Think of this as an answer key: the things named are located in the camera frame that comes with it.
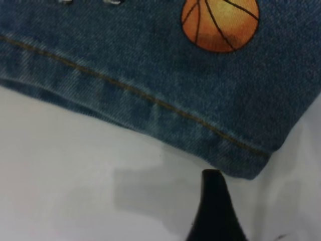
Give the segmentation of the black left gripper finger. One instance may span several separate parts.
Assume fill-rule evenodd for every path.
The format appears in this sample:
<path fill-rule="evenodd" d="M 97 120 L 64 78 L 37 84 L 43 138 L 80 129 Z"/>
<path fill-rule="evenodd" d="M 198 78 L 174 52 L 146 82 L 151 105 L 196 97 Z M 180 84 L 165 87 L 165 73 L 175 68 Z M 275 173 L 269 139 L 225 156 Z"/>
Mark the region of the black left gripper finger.
<path fill-rule="evenodd" d="M 219 170 L 202 171 L 200 204 L 187 240 L 247 240 Z"/>

